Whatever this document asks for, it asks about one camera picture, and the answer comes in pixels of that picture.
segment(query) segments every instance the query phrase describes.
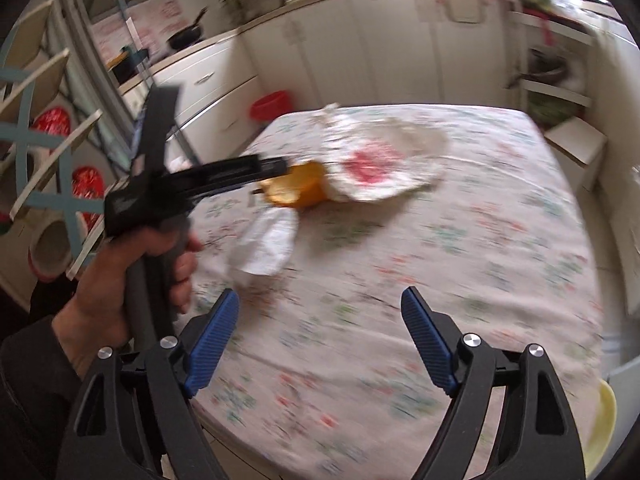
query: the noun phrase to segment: human hand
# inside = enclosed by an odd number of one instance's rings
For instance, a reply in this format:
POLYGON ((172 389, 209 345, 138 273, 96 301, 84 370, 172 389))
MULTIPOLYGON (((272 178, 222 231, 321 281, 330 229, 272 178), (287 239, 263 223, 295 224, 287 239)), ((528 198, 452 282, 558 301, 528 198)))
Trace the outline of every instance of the human hand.
MULTIPOLYGON (((142 228, 107 242, 89 264, 73 298, 53 319, 53 328, 66 357, 81 378, 103 346, 117 348, 130 339, 124 314, 126 270, 144 254, 160 256, 177 241, 177 233, 142 228)), ((191 234, 186 251, 174 265, 170 300, 186 313, 191 298, 195 253, 202 244, 191 234)))

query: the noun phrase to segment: floral tablecloth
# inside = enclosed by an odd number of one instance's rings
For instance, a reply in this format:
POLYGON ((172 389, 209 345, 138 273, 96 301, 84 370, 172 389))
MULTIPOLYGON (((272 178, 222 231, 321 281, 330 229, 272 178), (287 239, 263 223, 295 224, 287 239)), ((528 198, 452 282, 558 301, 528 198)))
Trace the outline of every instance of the floral tablecloth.
MULTIPOLYGON (((238 328, 194 400, 196 411, 285 476, 411 478, 449 402, 400 316, 402 290, 416 285, 462 332, 505 349, 543 345, 585 442, 597 400, 601 307, 580 214, 542 135, 525 114, 498 108, 347 113, 445 130, 442 180, 381 203, 323 203, 302 212, 287 268, 238 290, 238 328)), ((289 114, 248 152, 308 158, 318 150, 318 128, 312 112, 289 114)), ((221 262, 258 209, 249 191, 205 200, 192 215, 206 249, 191 315, 229 285, 221 262)), ((484 469, 499 397, 469 476, 484 469)))

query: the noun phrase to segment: metal bolt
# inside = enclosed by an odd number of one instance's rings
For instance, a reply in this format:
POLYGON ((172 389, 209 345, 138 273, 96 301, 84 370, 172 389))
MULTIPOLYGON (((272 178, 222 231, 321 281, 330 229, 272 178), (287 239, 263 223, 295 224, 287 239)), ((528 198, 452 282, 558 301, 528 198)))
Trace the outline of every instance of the metal bolt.
POLYGON ((166 337, 163 337, 160 340, 160 346, 162 348, 173 348, 178 344, 178 339, 175 337, 175 335, 168 335, 166 337))
POLYGON ((113 348, 110 346, 103 346, 98 350, 98 359, 108 359, 113 355, 113 348))
POLYGON ((529 353, 533 355, 533 357, 542 357, 545 354, 545 349, 540 345, 531 345, 529 347, 529 353))
POLYGON ((482 339, 480 339, 478 334, 465 334, 462 341, 464 341, 465 345, 475 348, 476 346, 480 346, 482 339))

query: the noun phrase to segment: table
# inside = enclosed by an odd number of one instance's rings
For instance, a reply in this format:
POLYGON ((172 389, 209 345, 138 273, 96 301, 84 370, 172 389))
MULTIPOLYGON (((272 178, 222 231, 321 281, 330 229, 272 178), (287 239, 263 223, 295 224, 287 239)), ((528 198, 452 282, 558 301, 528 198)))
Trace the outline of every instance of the table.
MULTIPOLYGON (((448 405, 401 320, 402 290, 496 348, 545 347, 583 441, 598 399, 600 317, 594 259, 575 200, 542 134, 498 108, 349 108, 399 116, 449 136, 433 189, 381 203, 323 203, 302 212, 280 275, 238 290, 241 313, 194 408, 224 438, 305 479, 407 480, 448 405)), ((313 157, 312 112, 280 117, 249 153, 313 157)), ((248 224, 249 189, 204 200, 194 228, 206 248, 197 304, 224 286, 224 258, 248 224)), ((484 469, 501 406, 494 395, 468 475, 484 469)))

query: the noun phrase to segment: blue ribbed grip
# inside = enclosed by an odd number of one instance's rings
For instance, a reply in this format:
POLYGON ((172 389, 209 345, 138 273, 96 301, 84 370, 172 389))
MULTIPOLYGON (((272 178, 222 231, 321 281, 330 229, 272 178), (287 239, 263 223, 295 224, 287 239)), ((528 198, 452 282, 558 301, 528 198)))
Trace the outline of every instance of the blue ribbed grip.
POLYGON ((226 343, 236 328, 239 309, 238 295, 229 291, 191 350, 188 377, 184 381, 184 389, 190 399, 209 384, 226 343))
POLYGON ((431 381, 452 395, 458 387, 453 375, 453 354, 410 288, 402 293, 400 312, 431 381))

